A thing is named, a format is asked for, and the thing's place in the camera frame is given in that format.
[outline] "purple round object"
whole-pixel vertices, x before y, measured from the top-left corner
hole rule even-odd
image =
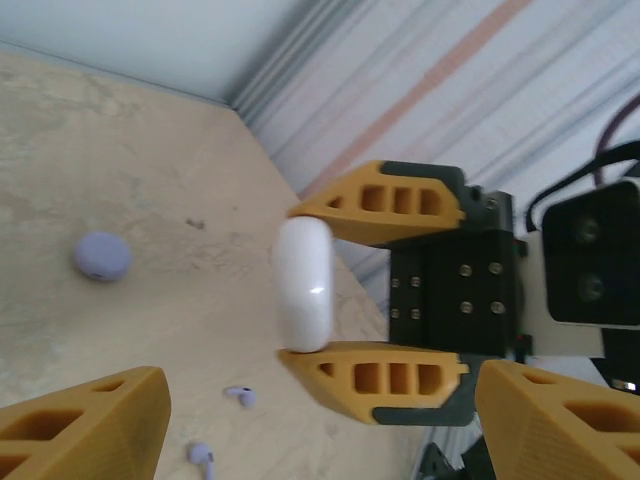
[[[127,273],[132,254],[122,237],[108,232],[92,232],[76,244],[74,258],[78,269],[89,278],[113,282]]]

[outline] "bolt head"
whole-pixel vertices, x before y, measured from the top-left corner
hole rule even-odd
[[[491,311],[496,315],[502,315],[506,308],[502,302],[491,302]]]
[[[494,275],[500,275],[502,273],[502,264],[498,262],[491,262],[489,264],[489,272]]]
[[[460,304],[460,311],[468,315],[473,312],[473,305],[471,302],[462,302]]]
[[[473,270],[469,265],[460,265],[460,275],[463,277],[470,277],[472,273]]]

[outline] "purple earbud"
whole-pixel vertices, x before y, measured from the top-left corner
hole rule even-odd
[[[194,443],[189,445],[189,451],[187,452],[189,461],[194,465],[205,465],[204,478],[205,480],[213,480],[215,475],[213,464],[213,452],[209,445],[206,443]]]
[[[249,387],[229,387],[224,394],[228,397],[238,397],[243,407],[252,407],[256,403],[256,393]]]

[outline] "wooden board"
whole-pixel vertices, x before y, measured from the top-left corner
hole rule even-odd
[[[269,250],[295,203],[234,112],[0,54],[0,406],[156,365],[173,403],[158,479],[199,478],[191,440],[225,479],[403,478],[421,429],[325,409],[276,359]],[[130,242],[122,282],[71,267],[91,230]],[[383,338],[340,262],[336,282],[335,339]],[[222,395],[235,384],[253,409]]]

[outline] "corrugated metal panel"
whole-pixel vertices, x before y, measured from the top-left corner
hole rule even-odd
[[[242,90],[229,100],[247,125],[260,115],[336,28],[363,0],[315,2]]]
[[[520,219],[640,90],[638,20],[630,0],[371,0],[249,126],[302,198],[368,160],[432,162],[516,194]],[[385,305],[385,252],[337,248]]]

